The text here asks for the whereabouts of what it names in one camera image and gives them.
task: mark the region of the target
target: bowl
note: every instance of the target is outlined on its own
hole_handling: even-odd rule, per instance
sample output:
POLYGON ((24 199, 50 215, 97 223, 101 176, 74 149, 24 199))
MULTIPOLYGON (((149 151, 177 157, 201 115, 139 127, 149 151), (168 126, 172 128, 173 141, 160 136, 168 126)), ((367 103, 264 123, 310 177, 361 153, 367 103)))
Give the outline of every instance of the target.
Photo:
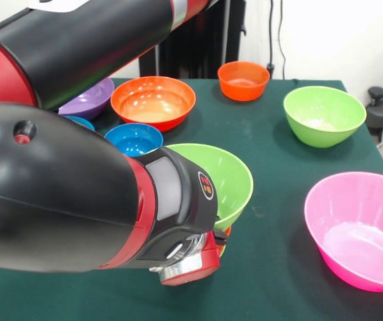
POLYGON ((258 99, 270 80, 269 71, 253 62, 229 62, 218 69, 221 90, 240 102, 258 99))
POLYGON ((88 120, 81 118, 81 117, 75 117, 75 116, 66 116, 66 118, 72 120, 73 122, 76 122, 77 124, 80 124, 86 128, 89 128, 90 130, 95 131, 95 127, 92 125, 91 122, 88 120))
POLYGON ((340 173, 318 182, 305 200, 305 222, 338 277, 383 292, 383 175, 340 173))
POLYGON ((283 101, 287 121, 303 143, 319 148, 337 145, 365 122, 364 105, 338 89, 308 86, 293 90, 283 101))
POLYGON ((194 90, 168 77, 142 77, 119 86, 111 97, 114 111, 125 122, 151 125, 161 132, 178 126, 196 103, 194 90))
MULTIPOLYGON (((230 234, 231 234, 231 227, 229 227, 228 229, 226 229, 224 231, 225 234, 227 234, 228 237, 230 237, 230 234)), ((227 247, 227 244, 226 245, 217 245, 217 250, 218 250, 218 256, 221 257, 223 256, 224 252, 225 252, 225 248, 227 247)))
POLYGON ((147 124, 119 125, 107 132, 105 139, 130 157, 141 156, 163 146, 163 135, 147 124))
POLYGON ((251 199, 251 171, 237 156, 221 148, 203 144, 176 144, 168 147, 208 172, 218 197, 217 215, 220 219, 215 223, 215 229, 227 230, 251 199))
POLYGON ((110 78, 106 78, 63 105, 58 113, 62 116, 77 116, 92 120, 104 110, 114 88, 114 82, 110 78))

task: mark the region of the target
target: red-orange bowl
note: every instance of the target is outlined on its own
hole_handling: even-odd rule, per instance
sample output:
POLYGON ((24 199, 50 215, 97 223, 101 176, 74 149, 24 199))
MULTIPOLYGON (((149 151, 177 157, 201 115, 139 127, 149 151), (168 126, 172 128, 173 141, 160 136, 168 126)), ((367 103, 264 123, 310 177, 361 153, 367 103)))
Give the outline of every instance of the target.
MULTIPOLYGON (((230 234, 231 234, 231 227, 229 227, 228 229, 226 229, 224 231, 225 234, 227 234, 227 236, 229 237, 230 234)), ((225 252, 225 247, 226 245, 217 245, 217 250, 218 250, 218 256, 221 257, 223 256, 224 252, 225 252)))
POLYGON ((229 62, 219 68, 218 78, 226 97, 239 102, 250 102, 264 93, 270 73, 253 62, 229 62))
POLYGON ((111 96, 112 108, 125 122, 148 124, 161 132, 183 122, 195 103, 196 94, 189 85, 161 76, 129 80, 111 96))

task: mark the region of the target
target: silver metal part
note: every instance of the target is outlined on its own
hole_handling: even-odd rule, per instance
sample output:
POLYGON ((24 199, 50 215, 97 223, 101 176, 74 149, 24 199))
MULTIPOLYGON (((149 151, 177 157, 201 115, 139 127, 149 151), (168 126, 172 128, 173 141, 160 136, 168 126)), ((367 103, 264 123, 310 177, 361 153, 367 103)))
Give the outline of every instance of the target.
POLYGON ((200 237, 195 238, 180 261, 166 267, 152 267, 150 268, 150 272, 158 273, 160 281, 163 282, 176 276, 201 269, 203 267, 201 252, 205 246, 206 239, 207 234, 202 234, 200 237))

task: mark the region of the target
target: bowl rim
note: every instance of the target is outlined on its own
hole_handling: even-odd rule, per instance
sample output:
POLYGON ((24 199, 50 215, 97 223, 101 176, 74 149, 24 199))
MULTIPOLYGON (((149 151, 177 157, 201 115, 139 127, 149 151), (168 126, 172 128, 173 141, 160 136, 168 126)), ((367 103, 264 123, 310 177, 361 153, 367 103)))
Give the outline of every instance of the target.
POLYGON ((197 102, 196 92, 194 91, 194 89, 190 85, 188 85, 186 82, 183 82, 183 81, 181 81, 179 79, 171 78, 171 77, 166 77, 166 76, 144 76, 144 77, 137 77, 137 78, 130 79, 130 80, 124 82, 123 84, 119 85, 117 88, 115 88, 114 91, 112 92, 111 97, 110 97, 111 107, 115 111, 115 113, 117 115, 119 115, 119 117, 121 117, 122 119, 125 119, 125 120, 127 120, 129 122, 136 122, 136 123, 149 124, 149 125, 164 124, 164 123, 167 123, 167 122, 172 122, 172 121, 174 121, 176 119, 179 119, 179 118, 182 118, 182 117, 186 117, 191 112, 191 110, 196 106, 196 102, 197 102), (165 80, 168 80, 168 81, 171 81, 171 82, 175 82, 177 84, 180 84, 181 86, 184 86, 187 90, 189 90, 189 92, 193 95, 193 98, 192 98, 190 106, 186 109, 186 111, 183 112, 179 116, 176 116, 174 118, 169 118, 168 120, 163 120, 162 122, 142 122, 140 120, 133 119, 133 118, 130 118, 128 116, 125 116, 122 112, 120 112, 119 107, 116 107, 119 104, 115 104, 114 103, 114 95, 116 94, 116 92, 120 91, 121 89, 123 89, 127 85, 133 84, 134 82, 137 82, 139 80, 151 79, 151 78, 152 79, 165 79, 165 80))
POLYGON ((158 144, 159 146, 156 147, 156 148, 160 148, 160 147, 163 146, 163 143, 164 143, 163 134, 156 127, 148 125, 148 124, 143 124, 141 122, 129 122, 129 123, 117 125, 117 126, 111 128, 109 131, 107 131, 107 133, 104 135, 104 138, 106 140, 108 140, 106 138, 108 134, 110 134, 111 132, 117 131, 119 128, 126 128, 126 127, 142 127, 142 128, 149 128, 149 129, 151 129, 154 133, 156 133, 157 137, 160 140, 160 144, 158 144))
POLYGON ((366 117, 367 117, 367 112, 366 112, 366 108, 365 108, 365 105, 359 101, 359 99, 357 99, 356 97, 354 97, 353 95, 349 94, 348 92, 345 92, 344 90, 340 90, 340 89, 337 89, 337 88, 333 88, 333 87, 327 87, 327 86, 304 86, 304 87, 300 87, 300 88, 296 88, 292 91, 290 91, 286 96, 285 98, 283 99, 283 109, 285 110, 285 113, 287 114, 288 117, 290 117, 291 119, 293 119, 294 121, 296 121, 298 124, 306 127, 306 128, 309 128, 309 129, 312 129, 312 130, 315 130, 315 131, 318 131, 318 132, 348 132, 348 131, 351 131, 351 130, 355 130, 355 129, 358 129, 359 127, 361 127, 361 125, 363 125, 363 123, 365 123, 365 120, 366 120, 366 117), (351 99, 355 100, 356 102, 358 102, 360 108, 364 111, 364 117, 362 118, 361 121, 359 121, 359 124, 358 125, 355 125, 355 126, 351 126, 350 128, 347 128, 347 129, 343 129, 343 130, 325 130, 325 129, 320 129, 320 128, 314 128, 314 127, 311 127, 311 126, 308 126, 306 124, 303 124, 301 121, 299 121, 297 118, 295 118, 294 116, 292 116, 286 106, 286 100, 294 93, 298 92, 298 91, 302 91, 302 90, 308 90, 308 89, 314 89, 314 88, 318 88, 318 89, 324 89, 324 90, 329 90, 329 91, 333 91, 333 92, 340 92, 341 94, 345 95, 345 96, 349 96, 351 99))
POLYGON ((82 126, 84 126, 84 124, 86 124, 85 127, 87 129, 90 129, 90 130, 93 130, 93 131, 96 130, 95 126, 91 122, 89 122, 87 119, 85 119, 85 118, 82 118, 82 117, 79 117, 79 116, 70 116, 70 115, 65 115, 65 116, 64 115, 60 115, 60 116, 65 117, 65 118, 67 118, 69 120, 72 120, 72 121, 74 121, 74 122, 76 122, 76 123, 78 123, 78 124, 80 124, 82 126))
POLYGON ((207 145, 207 144, 199 144, 199 143, 194 143, 194 142, 185 142, 185 143, 178 143, 178 144, 170 144, 170 145, 167 145, 166 147, 170 148, 172 146, 202 146, 202 147, 205 147, 205 148, 208 148, 208 149, 217 150, 217 151, 219 151, 219 152, 221 152, 223 154, 226 154, 226 155, 228 155, 230 157, 233 157, 239 164, 241 164, 243 166, 243 168, 245 169, 245 171, 247 173, 247 177, 249 178, 249 182, 250 182, 249 193, 248 193, 248 195, 246 197, 246 200, 243 202, 243 204, 236 211, 234 211, 234 213, 228 215, 227 217, 224 217, 223 219, 215 221, 215 224, 225 223, 226 221, 228 221, 232 217, 238 215, 240 212, 242 212, 245 209, 246 205, 251 200, 251 197, 252 197, 252 194, 253 194, 254 182, 253 182, 252 172, 249 170, 249 167, 239 157, 237 157, 236 155, 234 155, 233 153, 231 153, 231 152, 229 152, 229 151, 227 151, 225 149, 222 149, 222 148, 219 148, 219 147, 216 147, 216 146, 212 146, 212 145, 207 145))
POLYGON ((63 104, 62 106, 59 107, 59 115, 62 115, 62 116, 75 116, 77 114, 91 114, 92 112, 95 112, 97 111, 99 108, 103 109, 106 104, 110 101, 111 99, 111 96, 112 96, 112 93, 114 92, 114 90, 116 89, 116 85, 113 81, 112 78, 110 77, 107 77, 107 78, 104 78, 103 80, 101 80, 100 82, 98 82, 96 85, 90 87, 89 89, 87 89, 85 92, 82 92, 80 95, 72 98, 69 102, 66 102, 65 104, 63 104), (83 109, 83 110, 79 110, 79 111, 71 111, 71 110, 68 110, 70 109, 70 104, 76 100, 78 97, 80 97, 82 94, 86 93, 88 90, 91 90, 95 87, 98 87, 98 86, 101 86, 102 83, 104 82, 107 82, 110 84, 110 95, 105 98, 103 101, 101 101, 99 104, 95 104, 94 106, 90 107, 90 108, 86 108, 86 109, 83 109))
POLYGON ((311 235, 311 238, 315 241, 316 245, 319 247, 319 251, 320 250, 323 250, 323 252, 332 260, 334 261, 336 264, 338 264, 339 266, 341 266, 343 269, 345 269, 347 272, 350 272, 351 274, 354 274, 356 276, 358 276, 359 278, 362 278, 363 280, 366 280, 366 281, 369 281, 369 282, 372 282, 374 284, 378 284, 378 285, 381 285, 383 286, 383 282, 380 282, 378 280, 374 280, 372 278, 368 278, 367 276, 363 276, 362 274, 358 273, 358 272, 355 272, 354 270, 351 270, 350 268, 346 267, 344 264, 342 264, 341 262, 339 262, 338 260, 334 259, 324 248, 324 246, 319 242, 319 239, 315 237, 315 233, 313 231, 313 229, 311 228, 311 224, 309 224, 309 221, 308 221, 308 217, 307 217, 307 207, 309 206, 309 202, 310 202, 310 198, 311 198, 311 195, 314 193, 314 191, 321 185, 323 184, 324 182, 326 181, 330 181, 332 179, 336 179, 338 177, 342 177, 342 176, 366 176, 366 177, 376 177, 377 179, 382 179, 383 180, 383 175, 382 174, 378 174, 378 173, 371 173, 371 172, 359 172, 359 171, 352 171, 352 172, 342 172, 342 173, 337 173, 337 174, 333 174, 333 175, 330 175, 328 177, 325 177, 323 179, 321 179, 320 181, 318 181, 309 191, 309 193, 307 194, 307 197, 305 198, 305 202, 304 202, 304 219, 305 219, 305 225, 307 227, 307 230, 309 231, 310 235, 311 235))
POLYGON ((236 88, 247 88, 247 89, 255 89, 255 88, 259 88, 261 86, 264 86, 266 84, 268 84, 268 82, 270 81, 270 72, 268 71, 268 69, 260 64, 257 64, 255 62, 248 62, 248 61, 245 61, 245 60, 237 60, 235 62, 227 62, 225 64, 223 64, 220 68, 218 68, 218 79, 222 82, 228 82, 226 81, 226 79, 224 79, 224 77, 221 77, 220 73, 221 73, 221 70, 223 70, 225 67, 227 66, 232 66, 232 65, 241 65, 241 64, 251 64, 251 65, 254 65, 255 67, 257 67, 258 69, 262 70, 264 72, 264 74, 266 76, 268 76, 267 80, 265 80, 264 82, 261 82, 260 84, 257 84, 257 85, 252 85, 252 86, 244 86, 244 85, 232 85, 230 84, 231 86, 233 87, 236 87, 236 88))

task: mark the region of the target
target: table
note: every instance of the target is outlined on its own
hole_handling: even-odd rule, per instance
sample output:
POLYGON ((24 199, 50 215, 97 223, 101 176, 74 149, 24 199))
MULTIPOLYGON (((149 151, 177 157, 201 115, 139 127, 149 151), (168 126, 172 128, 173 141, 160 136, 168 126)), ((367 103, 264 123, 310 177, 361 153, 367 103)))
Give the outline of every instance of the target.
MULTIPOLYGON (((0 270, 0 321, 99 320, 383 320, 383 294, 357 290, 322 261, 307 232, 303 202, 323 177, 342 171, 383 174, 365 126, 329 149, 298 141, 282 102, 294 88, 339 81, 272 80, 263 97, 226 99, 215 80, 187 80, 197 105, 165 133, 167 144, 199 142, 231 151, 251 169, 255 191, 234 224, 221 268, 181 287, 161 286, 146 270, 32 274, 0 270)), ((108 108, 94 124, 119 123, 108 108)))

